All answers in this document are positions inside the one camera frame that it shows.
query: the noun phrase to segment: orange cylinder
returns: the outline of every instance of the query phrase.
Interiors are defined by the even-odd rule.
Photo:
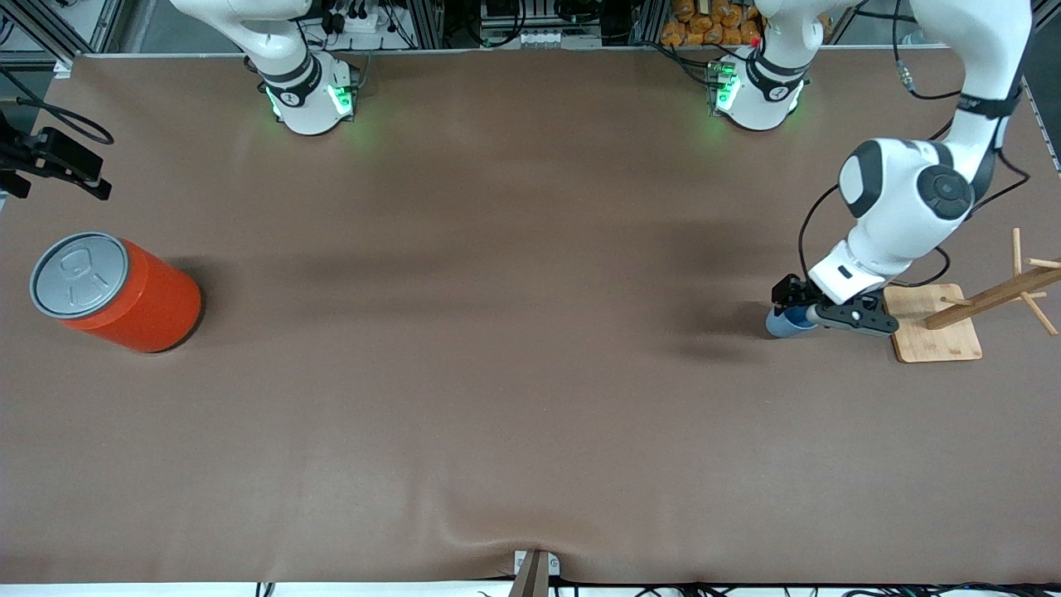
[[[57,242],[37,262],[34,304],[63,326],[140,353],[172,349],[198,322],[203,298],[188,274],[104,232]]]

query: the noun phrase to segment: silver lid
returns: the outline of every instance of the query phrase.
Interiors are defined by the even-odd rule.
[[[79,232],[56,242],[30,278],[33,304],[47,316],[70,320],[107,306],[125,284],[129,256],[106,232]]]

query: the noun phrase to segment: metal frame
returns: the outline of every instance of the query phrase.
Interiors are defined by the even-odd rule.
[[[438,50],[442,47],[442,4],[433,0],[408,0],[410,18],[416,32],[420,50]]]
[[[671,18],[668,0],[645,0],[630,30],[630,42],[660,40],[663,25]]]
[[[114,33],[124,0],[103,0],[103,7],[88,40],[42,0],[5,0],[0,12],[41,48],[34,52],[2,52],[4,64],[16,68],[50,68],[58,62],[69,68],[81,54],[101,52]]]
[[[69,66],[74,56],[92,51],[63,17],[40,0],[7,0],[0,10],[64,65]]]
[[[1036,31],[1042,29],[1050,19],[1061,14],[1061,0],[1038,0],[1032,2],[1031,14],[1033,15]]]

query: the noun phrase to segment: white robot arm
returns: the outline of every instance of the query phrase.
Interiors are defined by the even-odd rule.
[[[742,48],[737,56],[721,59],[733,66],[737,82],[716,106],[736,124],[766,130],[781,124],[796,109],[803,75],[818,53],[824,29],[818,15],[851,6],[858,0],[756,0],[766,17],[758,48]]]
[[[966,67],[951,131],[943,142],[872,139],[855,148],[840,170],[839,190],[857,223],[811,268],[808,281],[789,276],[775,287],[775,316],[803,303],[789,320],[890,335],[894,322],[875,317],[874,291],[950,236],[991,182],[994,151],[1021,95],[1031,8],[1026,0],[910,3],[926,34]],[[867,312],[881,326],[863,321]]]
[[[311,52],[289,19],[313,0],[170,0],[240,47],[265,81],[277,118],[301,135],[319,135],[353,113],[350,65]]]

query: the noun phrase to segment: wire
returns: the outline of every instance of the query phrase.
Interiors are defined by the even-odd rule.
[[[675,64],[677,64],[681,68],[681,71],[685,73],[685,75],[688,75],[693,81],[696,81],[700,85],[703,85],[705,87],[710,87],[710,88],[718,88],[718,87],[720,87],[720,85],[718,83],[714,83],[714,82],[708,81],[706,78],[702,78],[702,77],[700,77],[699,75],[697,75],[695,72],[693,72],[690,69],[690,67],[707,68],[708,67],[708,63],[707,62],[698,62],[698,60],[694,60],[694,59],[690,59],[690,58],[684,58],[684,57],[678,55],[678,51],[677,50],[675,50],[673,48],[672,49],[667,49],[666,46],[662,46],[662,45],[657,43],[655,41],[642,40],[642,41],[638,41],[638,42],[636,42],[633,45],[634,46],[647,46],[649,48],[655,48],[658,52],[660,52],[661,54],[663,54],[664,56],[666,56],[667,59],[669,59],[669,60],[674,62]]]
[[[972,208],[972,210],[969,211],[969,217],[972,217],[973,213],[976,213],[977,211],[979,211],[987,204],[989,204],[992,200],[998,198],[999,196],[1008,193],[1009,191],[1014,190],[1014,189],[1021,187],[1022,185],[1026,183],[1028,180],[1031,179],[1031,174],[1028,174],[1024,170],[1021,170],[1016,165],[1013,165],[1013,162],[1010,161],[1008,157],[1006,157],[1006,154],[1003,153],[1002,148],[999,148],[998,151],[996,151],[995,154],[998,156],[998,159],[1002,160],[1003,164],[1006,165],[1006,168],[1008,168],[1010,172],[1012,172],[1012,173],[1016,174],[1017,176],[1020,176],[1021,179],[1017,180],[1017,181],[1015,181],[1015,182],[1013,182],[1012,185],[1010,185],[1010,186],[1002,189],[1001,191],[992,194],[991,196],[989,196],[989,197],[980,200],[976,205],[974,205],[973,208]]]
[[[369,50],[368,57],[365,58],[365,68],[361,69],[361,77],[358,80],[358,89],[361,89],[365,86],[365,83],[368,83],[368,69],[372,67],[372,55],[375,53],[375,51]]]
[[[952,591],[958,590],[975,590],[975,591],[991,591],[994,593],[1005,593],[1007,595],[1014,595],[1016,597],[1032,597],[1032,593],[1025,591],[1019,585],[997,585],[990,584],[986,582],[966,582],[961,584],[954,584],[949,586],[943,585],[932,585],[933,589],[925,589],[923,586],[911,586],[911,585],[900,585],[898,587],[881,587],[880,591],[867,591],[865,589],[856,589],[854,591],[848,591],[843,594],[843,597],[856,597],[864,595],[866,597],[937,597],[943,595],[944,593],[950,593]]]
[[[840,185],[833,185],[833,186],[829,187],[828,191],[821,193],[821,196],[818,197],[818,200],[815,200],[814,205],[811,206],[811,209],[807,210],[806,216],[803,217],[803,223],[799,227],[799,236],[797,238],[797,247],[799,249],[799,266],[803,269],[803,279],[806,279],[808,277],[808,275],[810,275],[810,271],[807,271],[807,268],[806,268],[806,256],[805,256],[805,253],[803,251],[803,234],[806,233],[806,227],[807,227],[807,225],[811,224],[811,217],[814,216],[814,212],[818,210],[818,207],[822,204],[822,201],[825,200],[825,198],[829,197],[829,195],[831,195],[834,192],[836,192],[839,188],[840,188]]]
[[[889,15],[887,13],[870,13],[869,11],[855,10],[855,14],[859,17],[869,17],[872,19],[894,19],[901,20],[903,22],[918,22],[918,19],[914,17],[908,17],[906,15]]]
[[[15,33],[15,23],[14,23],[14,21],[10,21],[10,20],[7,20],[7,17],[3,17],[3,21],[0,21],[0,34],[3,34],[3,39],[0,39],[0,46],[3,46],[4,43],[6,43],[7,40],[11,39],[11,35],[13,33]]]
[[[501,41],[494,42],[489,39],[483,39],[477,33],[472,31],[470,15],[474,15],[475,3],[473,0],[465,0],[465,31],[468,32],[468,36],[471,37],[472,41],[482,46],[483,48],[498,48],[505,46],[516,40],[523,32],[523,25],[527,22],[527,4],[526,0],[510,0],[512,2],[519,2],[519,8],[512,12],[512,31],[505,36]]]
[[[891,284],[898,285],[900,287],[921,287],[922,285],[928,285],[929,283],[943,277],[946,274],[946,271],[951,269],[951,256],[946,252],[946,250],[943,250],[943,248],[940,246],[937,246],[934,250],[936,250],[936,252],[939,252],[943,257],[943,266],[940,267],[938,271],[936,271],[930,277],[927,277],[921,281],[910,282],[910,281],[900,281],[898,279],[893,279],[891,280]]]
[[[69,109],[46,103],[44,100],[38,98],[36,93],[33,92],[33,89],[30,89],[29,87],[23,85],[21,81],[19,81],[14,74],[11,73],[10,70],[7,70],[2,65],[0,65],[0,74],[6,76],[8,81],[14,83],[15,86],[18,87],[29,98],[28,100],[23,98],[17,98],[15,101],[19,105],[42,109],[48,113],[52,115],[55,118],[55,120],[58,120],[63,124],[69,126],[72,130],[81,135],[84,135],[86,138],[91,139],[98,143],[104,145],[115,144],[114,135],[111,135],[109,130],[101,126],[95,121],[90,120],[75,111],[71,111]],[[81,122],[82,124],[88,126],[89,128],[93,129],[94,133],[90,133],[89,130],[82,128],[81,125],[75,124],[74,121]]]
[[[382,4],[383,11],[386,12],[387,18],[390,19],[390,24],[395,25],[395,30],[398,32],[398,37],[401,37],[401,40],[408,46],[410,50],[415,50],[416,43],[413,42],[413,36],[405,31],[405,25],[403,25],[401,19],[398,18],[393,0],[383,0]]]
[[[946,124],[944,124],[942,127],[940,127],[939,130],[936,130],[935,133],[933,133],[932,137],[928,137],[928,140],[929,141],[935,141],[936,139],[942,137],[943,133],[946,133],[947,130],[951,129],[951,125],[952,124],[954,124],[954,117],[951,117],[951,120],[947,120]]]
[[[846,17],[849,14],[852,14],[852,15],[857,14],[858,8],[862,8],[867,3],[869,3],[869,0],[862,0],[862,2],[855,4],[854,6],[848,8],[847,11],[843,11],[843,15],[840,17],[840,20],[843,20],[843,17]],[[836,33],[836,35],[833,36],[832,43],[834,46],[840,42],[840,38],[843,37],[843,34],[848,32],[848,29],[851,28],[851,23],[853,23],[854,21],[855,21],[854,17],[851,17],[850,19],[848,19],[847,22],[843,23],[843,29],[841,29],[840,31],[838,31]]]
[[[748,62],[748,58],[746,58],[746,57],[737,54],[733,50],[730,50],[729,48],[727,48],[726,46],[723,46],[720,43],[705,43],[705,46],[711,46],[713,48],[721,50],[724,54],[729,55],[729,56],[733,56],[734,58],[736,58],[736,59],[738,59],[738,60],[741,60],[743,63]]]
[[[910,74],[910,70],[906,68],[906,64],[899,56],[899,21],[900,14],[899,8],[902,6],[903,0],[895,0],[895,11],[891,15],[891,55],[895,58],[895,68],[899,69],[899,76],[906,86],[906,90],[919,100],[944,100],[946,98],[953,98],[961,92],[961,89],[956,89],[954,91],[949,91],[946,93],[940,93],[938,95],[924,95],[918,92],[917,88],[914,86],[914,76]]]
[[[316,35],[313,36],[314,41],[312,43],[310,42],[309,39],[306,38],[306,29],[302,28],[302,21],[296,19],[295,20],[295,24],[298,25],[298,33],[299,33],[299,35],[302,36],[302,43],[306,43],[308,47],[318,46],[320,48],[324,48],[324,46],[325,46],[324,40],[321,40]]]

